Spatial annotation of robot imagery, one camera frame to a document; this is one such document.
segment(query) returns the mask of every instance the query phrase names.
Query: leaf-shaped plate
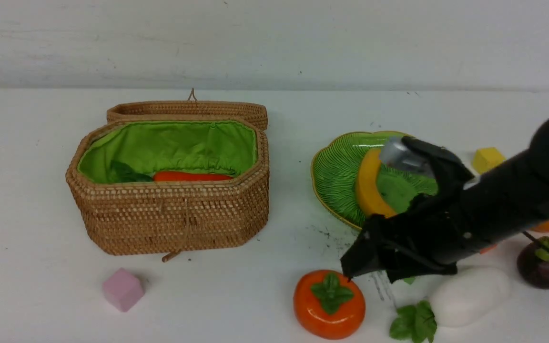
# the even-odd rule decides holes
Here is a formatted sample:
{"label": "leaf-shaped plate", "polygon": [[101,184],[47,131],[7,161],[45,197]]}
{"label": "leaf-shaped plate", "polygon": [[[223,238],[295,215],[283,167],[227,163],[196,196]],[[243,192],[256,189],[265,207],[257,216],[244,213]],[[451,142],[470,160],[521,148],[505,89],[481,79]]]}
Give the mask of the leaf-shaped plate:
{"label": "leaf-shaped plate", "polygon": [[[311,163],[313,190],[318,200],[335,217],[361,230],[366,220],[355,199],[355,180],[364,155],[382,148],[389,137],[407,135],[397,131],[351,132],[334,139],[320,150]],[[376,185],[396,213],[405,212],[419,193],[437,193],[436,180],[381,166]]]}

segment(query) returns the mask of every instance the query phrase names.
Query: yellow block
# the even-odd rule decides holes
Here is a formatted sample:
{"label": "yellow block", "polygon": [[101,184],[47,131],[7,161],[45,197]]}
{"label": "yellow block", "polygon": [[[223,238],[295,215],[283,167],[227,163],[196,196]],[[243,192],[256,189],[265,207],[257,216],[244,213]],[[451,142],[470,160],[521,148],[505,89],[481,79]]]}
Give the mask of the yellow block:
{"label": "yellow block", "polygon": [[504,161],[505,157],[497,148],[481,148],[476,150],[473,161],[471,161],[471,167],[473,167],[478,174],[484,174]]}

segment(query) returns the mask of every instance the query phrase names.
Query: toy vegetable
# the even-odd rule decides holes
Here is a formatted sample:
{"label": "toy vegetable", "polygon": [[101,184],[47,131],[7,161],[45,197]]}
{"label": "toy vegetable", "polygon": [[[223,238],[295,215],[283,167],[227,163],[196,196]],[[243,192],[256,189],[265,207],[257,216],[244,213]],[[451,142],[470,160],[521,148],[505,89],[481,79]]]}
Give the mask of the toy vegetable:
{"label": "toy vegetable", "polygon": [[135,172],[128,164],[115,161],[111,162],[111,170],[113,170],[120,182],[152,182],[150,175]]}
{"label": "toy vegetable", "polygon": [[192,174],[183,171],[159,171],[154,175],[155,182],[219,182],[231,180],[223,174]]}
{"label": "toy vegetable", "polygon": [[494,267],[473,267],[452,276],[416,305],[397,310],[389,336],[401,341],[433,342],[438,326],[471,324],[510,296],[510,278]]}

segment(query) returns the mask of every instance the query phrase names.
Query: pink cube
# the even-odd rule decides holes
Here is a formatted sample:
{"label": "pink cube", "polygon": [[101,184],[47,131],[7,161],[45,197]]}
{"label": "pink cube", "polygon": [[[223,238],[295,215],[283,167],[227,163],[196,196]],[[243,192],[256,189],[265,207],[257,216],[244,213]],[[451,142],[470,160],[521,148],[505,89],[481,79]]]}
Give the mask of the pink cube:
{"label": "pink cube", "polygon": [[103,293],[110,304],[126,312],[143,297],[143,288],[138,278],[120,268],[103,282]]}

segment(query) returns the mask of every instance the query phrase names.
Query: white table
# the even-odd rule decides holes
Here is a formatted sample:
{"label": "white table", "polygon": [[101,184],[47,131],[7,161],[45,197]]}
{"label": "white table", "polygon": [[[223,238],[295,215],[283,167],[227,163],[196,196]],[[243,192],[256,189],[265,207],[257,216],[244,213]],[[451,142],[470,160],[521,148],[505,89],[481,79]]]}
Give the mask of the white table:
{"label": "white table", "polygon": [[[472,151],[523,150],[549,117],[549,93],[197,91],[199,100],[248,101],[268,109],[271,212],[242,247],[109,256],[86,235],[65,184],[82,137],[120,102],[180,100],[188,91],[0,90],[0,342],[324,342],[301,328],[292,294],[301,275],[339,269],[355,238],[316,200],[313,155],[349,131],[397,130],[444,145],[466,162]],[[515,237],[463,264],[497,265],[515,280],[512,298],[478,323],[440,328],[437,343],[549,341],[549,291],[519,278]],[[125,267],[146,295],[128,313],[105,302],[101,283]],[[390,287],[398,306],[427,295],[440,276]],[[370,276],[357,278],[366,321],[349,342],[389,342],[394,306]]]}

